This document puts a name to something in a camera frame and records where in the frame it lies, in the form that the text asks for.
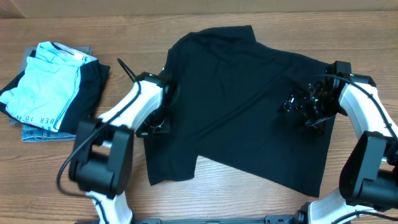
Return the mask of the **black t-shirt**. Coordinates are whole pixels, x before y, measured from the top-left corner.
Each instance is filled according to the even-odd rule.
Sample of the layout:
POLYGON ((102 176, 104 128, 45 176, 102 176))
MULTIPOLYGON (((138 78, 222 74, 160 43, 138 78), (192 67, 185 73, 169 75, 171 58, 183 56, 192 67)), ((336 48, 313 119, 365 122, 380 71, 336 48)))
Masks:
POLYGON ((198 156, 317 197, 334 121, 321 135, 280 111, 327 64, 259 43, 251 26, 191 32, 168 51, 177 82, 168 134, 144 141, 151 185, 192 179, 198 156))

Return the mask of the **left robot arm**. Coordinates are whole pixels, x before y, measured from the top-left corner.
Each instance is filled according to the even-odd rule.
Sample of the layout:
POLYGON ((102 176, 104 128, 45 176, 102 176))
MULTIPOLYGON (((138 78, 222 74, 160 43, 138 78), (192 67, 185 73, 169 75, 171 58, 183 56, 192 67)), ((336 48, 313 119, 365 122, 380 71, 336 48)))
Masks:
POLYGON ((170 131, 165 110, 177 84, 147 72, 133 80, 131 91, 114 108, 79 123, 68 160, 69 179, 93 202, 97 223, 134 223, 126 199, 134 138, 170 131))

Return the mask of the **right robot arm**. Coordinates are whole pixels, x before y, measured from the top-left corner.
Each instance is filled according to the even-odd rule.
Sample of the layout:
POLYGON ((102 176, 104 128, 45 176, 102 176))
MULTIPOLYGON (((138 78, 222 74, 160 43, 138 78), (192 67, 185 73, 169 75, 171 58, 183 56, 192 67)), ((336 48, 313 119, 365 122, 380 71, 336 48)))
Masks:
POLYGON ((296 113, 300 127, 317 134, 336 114, 347 116, 358 138, 337 189, 307 202, 293 215, 267 216, 266 223, 350 223, 363 215, 397 221, 385 215, 397 208, 397 125, 388 115, 370 76, 352 73, 348 62, 335 61, 317 82, 294 87, 279 110, 296 113))

